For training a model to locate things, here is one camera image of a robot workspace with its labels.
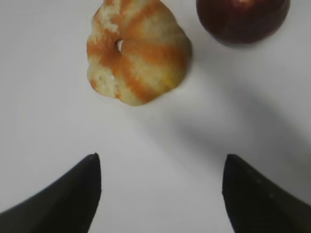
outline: red fruit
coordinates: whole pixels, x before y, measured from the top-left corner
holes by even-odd
[[[197,0],[196,4],[204,28],[230,44],[249,44],[270,36],[290,8],[290,0]]]

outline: white surface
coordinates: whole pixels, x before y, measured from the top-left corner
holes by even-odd
[[[87,154],[103,194],[90,233],[232,233],[221,181],[239,154],[311,203],[311,1],[251,49],[218,44],[195,0],[164,0],[194,46],[183,85],[142,107],[100,98],[86,39],[101,0],[0,1],[0,211]]]

